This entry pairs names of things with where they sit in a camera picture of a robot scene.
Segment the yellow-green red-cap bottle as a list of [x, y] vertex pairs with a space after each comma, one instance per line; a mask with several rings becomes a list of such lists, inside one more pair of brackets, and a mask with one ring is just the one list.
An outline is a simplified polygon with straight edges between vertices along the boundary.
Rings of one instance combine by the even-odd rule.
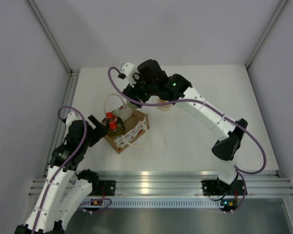
[[109, 129], [107, 132], [107, 135], [109, 137], [116, 138], [116, 137], [120, 137], [120, 136], [124, 135], [125, 133], [126, 133], [126, 131], [125, 131], [125, 127], [123, 124], [117, 124], [114, 122], [109, 124]]

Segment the pump soap bottle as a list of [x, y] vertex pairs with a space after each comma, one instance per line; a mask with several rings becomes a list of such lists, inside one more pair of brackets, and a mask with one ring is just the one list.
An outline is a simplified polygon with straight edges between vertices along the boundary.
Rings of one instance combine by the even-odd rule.
[[158, 104], [162, 104], [160, 106], [157, 106], [157, 108], [160, 111], [168, 111], [172, 107], [172, 104], [168, 104], [168, 101], [167, 100], [162, 100], [162, 99], [158, 98], [157, 102], [158, 102]]

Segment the jute watermelon canvas bag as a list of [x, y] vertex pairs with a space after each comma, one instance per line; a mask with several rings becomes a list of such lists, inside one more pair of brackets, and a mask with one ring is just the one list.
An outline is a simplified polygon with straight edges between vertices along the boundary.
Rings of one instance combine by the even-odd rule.
[[[110, 112], [118, 116], [117, 124], [123, 124], [126, 133], [116, 138], [109, 137], [108, 135], [106, 135], [106, 141], [118, 154], [122, 153], [128, 147], [145, 147], [150, 139], [150, 134], [148, 132], [150, 129], [148, 115], [138, 110], [132, 110], [130, 107], [127, 106], [125, 100], [118, 94], [110, 94], [105, 97], [105, 115], [107, 112], [109, 112], [106, 107], [107, 100], [109, 97], [113, 96], [119, 98], [121, 105]], [[102, 123], [105, 124], [109, 129], [109, 125], [106, 124], [105, 117], [102, 120]]]

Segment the white-lid frosted jar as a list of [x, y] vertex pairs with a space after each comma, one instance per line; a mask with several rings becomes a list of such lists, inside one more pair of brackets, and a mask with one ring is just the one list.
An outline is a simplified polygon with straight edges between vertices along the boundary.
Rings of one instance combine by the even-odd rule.
[[138, 107], [135, 104], [131, 103], [130, 101], [127, 102], [127, 106], [130, 107], [132, 110], [138, 109]]

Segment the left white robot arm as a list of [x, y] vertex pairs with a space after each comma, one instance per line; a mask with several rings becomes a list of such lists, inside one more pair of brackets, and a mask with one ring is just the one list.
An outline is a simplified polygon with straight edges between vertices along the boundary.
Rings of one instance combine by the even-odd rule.
[[[52, 152], [43, 189], [30, 216], [16, 227], [17, 234], [63, 234], [83, 200], [100, 191], [98, 173], [83, 170], [76, 174], [76, 170], [87, 149], [105, 137], [106, 127], [93, 115], [84, 120], [74, 112], [64, 122], [68, 133], [64, 142]], [[65, 194], [75, 174], [77, 180]]]

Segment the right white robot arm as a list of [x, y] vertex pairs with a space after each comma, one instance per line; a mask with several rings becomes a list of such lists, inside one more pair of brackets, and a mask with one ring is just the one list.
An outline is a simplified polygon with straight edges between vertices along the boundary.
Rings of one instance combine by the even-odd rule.
[[199, 120], [217, 141], [211, 151], [219, 162], [219, 173], [216, 188], [228, 194], [234, 190], [238, 173], [234, 168], [234, 155], [241, 146], [244, 136], [243, 128], [248, 123], [243, 118], [229, 122], [198, 91], [190, 81], [180, 74], [168, 76], [153, 59], [144, 61], [138, 66], [125, 63], [121, 68], [120, 78], [126, 78], [127, 87], [123, 93], [128, 96], [132, 104], [141, 107], [151, 96], [157, 96], [174, 104]]

